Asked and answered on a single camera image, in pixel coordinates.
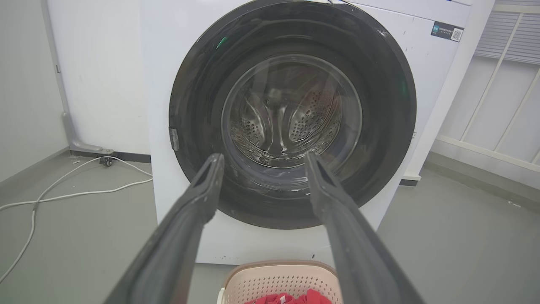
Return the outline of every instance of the washing machine door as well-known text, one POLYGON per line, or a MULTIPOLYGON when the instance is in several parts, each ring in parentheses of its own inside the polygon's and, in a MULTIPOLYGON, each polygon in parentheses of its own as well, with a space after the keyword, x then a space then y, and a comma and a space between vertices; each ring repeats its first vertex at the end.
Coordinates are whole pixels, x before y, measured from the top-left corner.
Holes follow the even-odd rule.
POLYGON ((336 1, 256 0, 213 24, 185 57, 170 134, 190 180, 209 155, 225 155, 222 212, 297 229, 320 224, 306 152, 362 206, 403 161, 415 114, 407 60, 367 13, 336 1))

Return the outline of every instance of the qr code sticker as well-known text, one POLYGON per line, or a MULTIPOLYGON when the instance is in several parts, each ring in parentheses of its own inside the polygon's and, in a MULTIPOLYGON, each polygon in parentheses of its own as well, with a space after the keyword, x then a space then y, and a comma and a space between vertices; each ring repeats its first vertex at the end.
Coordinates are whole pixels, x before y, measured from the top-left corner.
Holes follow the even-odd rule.
POLYGON ((454 28, 454 31, 452 32, 452 37, 450 38, 450 40, 459 42, 461 40, 462 34, 463 34, 463 30, 454 28))

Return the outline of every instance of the sticker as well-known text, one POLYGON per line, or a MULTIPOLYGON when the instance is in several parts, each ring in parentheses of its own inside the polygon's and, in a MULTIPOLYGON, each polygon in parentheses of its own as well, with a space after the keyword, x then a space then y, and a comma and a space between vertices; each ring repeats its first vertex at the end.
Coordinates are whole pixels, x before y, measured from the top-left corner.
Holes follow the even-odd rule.
POLYGON ((433 24, 433 28, 431 30, 432 36, 441 37, 455 42, 459 42, 461 40, 462 34, 463 28, 438 21, 435 21, 435 24, 433 24))

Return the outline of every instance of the wheel caster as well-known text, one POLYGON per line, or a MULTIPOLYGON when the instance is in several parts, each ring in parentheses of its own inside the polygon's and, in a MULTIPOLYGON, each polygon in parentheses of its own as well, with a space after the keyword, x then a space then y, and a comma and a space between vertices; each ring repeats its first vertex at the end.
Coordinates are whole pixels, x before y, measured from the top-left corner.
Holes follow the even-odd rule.
POLYGON ((99 159, 99 164, 110 167, 112 165, 112 158, 102 157, 99 159))

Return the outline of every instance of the white cable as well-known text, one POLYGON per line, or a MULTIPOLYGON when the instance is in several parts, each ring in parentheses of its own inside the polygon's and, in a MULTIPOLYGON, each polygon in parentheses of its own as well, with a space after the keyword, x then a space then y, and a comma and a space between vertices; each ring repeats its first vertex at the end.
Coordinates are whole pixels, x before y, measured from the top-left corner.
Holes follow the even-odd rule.
POLYGON ((8 271, 6 271, 4 275, 0 277, 0 283, 4 281, 4 279, 8 276, 8 274, 13 270, 17 262, 21 259, 21 256, 23 256, 23 253, 28 247, 28 244, 30 244, 30 240, 32 239, 35 228, 36 228, 36 211, 32 210, 32 228, 30 228, 30 235, 28 236, 28 240, 26 240, 26 244, 24 244, 23 250, 21 250, 17 258, 15 259, 15 262, 13 262, 13 264, 11 264, 11 266, 9 267, 8 271))
MULTIPOLYGON (((138 171, 144 173, 144 174, 148 174, 150 176, 152 176, 152 174, 148 173, 148 172, 145 172, 139 168, 137 168, 136 166, 130 164, 130 163, 127 163, 119 158, 116 158, 114 156, 102 156, 102 157, 106 157, 106 158, 113 158, 115 160, 118 160, 118 161, 121 161, 123 162, 124 164, 127 164, 128 166, 131 166, 135 169, 137 169, 138 171)), ((28 240, 26 241, 26 244, 24 244, 23 246, 23 249, 21 250, 21 252, 19 253, 19 255, 17 256, 17 258, 15 259, 15 261, 13 262, 13 264, 11 264, 11 266, 8 268, 8 271, 6 271, 4 273, 4 275, 2 275, 2 277, 0 277, 0 283, 2 283, 2 281, 4 281, 4 279, 9 275, 9 273, 13 270, 13 268, 15 267, 15 265, 19 262, 19 260, 21 259, 21 257, 23 256, 24 252, 26 251, 26 248, 28 247, 28 244, 30 244, 30 241, 32 240, 32 236, 33 236, 33 233, 34 233, 34 230, 36 229, 36 211, 37 211, 37 206, 40 202, 49 202, 49 201, 53 201, 53 200, 60 200, 60 199, 65 199, 65 198, 68 198, 68 197, 74 197, 74 196, 79 196, 79 195, 85 195, 85 194, 98 194, 98 193, 110 193, 110 192, 115 192, 115 191, 118 191, 118 190, 122 190, 124 188, 127 188, 127 187, 130 187, 130 186, 134 186, 136 184, 142 184, 142 183, 148 183, 150 181, 152 181, 153 179, 149 179, 149 180, 146 180, 146 181, 140 181, 140 182, 135 182, 135 183, 131 183, 131 184, 127 184, 127 185, 124 185, 122 187, 119 187, 119 188, 116 188, 116 189, 112 189, 112 190, 102 190, 102 191, 88 191, 88 192, 80 192, 80 193, 74 193, 74 194, 68 194, 68 195, 62 195, 62 196, 57 196, 57 197, 53 197, 53 198, 50 198, 50 199, 46 199, 46 200, 42 200, 41 198, 52 188, 54 187, 58 182, 60 182, 64 177, 68 176, 70 173, 72 173, 73 171, 79 169, 80 167, 88 164, 88 163, 91 163, 93 161, 96 161, 98 159, 100 159, 101 157, 98 157, 98 158, 94 158, 93 160, 89 160, 83 164, 81 164, 80 166, 78 166, 77 168, 69 171, 68 173, 66 173, 65 175, 63 175, 62 177, 60 177, 56 182, 54 182, 51 186, 49 186, 45 191, 43 191, 43 193, 41 193, 41 195, 38 197, 37 200, 35 201, 28 201, 28 202, 19 202, 19 203, 11 203, 11 204, 7 204, 7 205, 4 205, 4 206, 1 206, 0 207, 0 211, 2 211, 3 209, 7 209, 7 208, 10 208, 10 207, 14 207, 14 206, 20 206, 20 205, 24 205, 24 204, 32 204, 32 203, 35 203, 36 205, 34 206, 34 209, 32 210, 32 228, 30 229, 30 235, 28 236, 28 240)))
MULTIPOLYGON (((146 181, 135 182, 135 183, 130 183, 130 184, 124 185, 122 187, 119 187, 119 188, 116 188, 116 189, 111 189, 111 190, 79 192, 79 193, 74 193, 74 194, 51 197, 50 199, 40 200, 39 202, 44 203, 44 202, 56 201, 56 200, 66 199, 68 197, 74 197, 74 196, 85 195, 85 194, 111 193, 111 192, 115 192, 115 191, 118 191, 118 190, 125 189, 127 187, 135 186, 135 185, 138 185, 138 184, 148 183, 148 182, 151 182, 152 180, 153 179, 149 179, 149 180, 146 180, 146 181)), ((0 211, 2 211, 3 209, 8 209, 8 208, 11 208, 11 207, 15 207, 15 206, 33 204, 35 202, 36 201, 28 201, 28 202, 6 204, 6 205, 3 205, 3 206, 0 207, 0 211)))

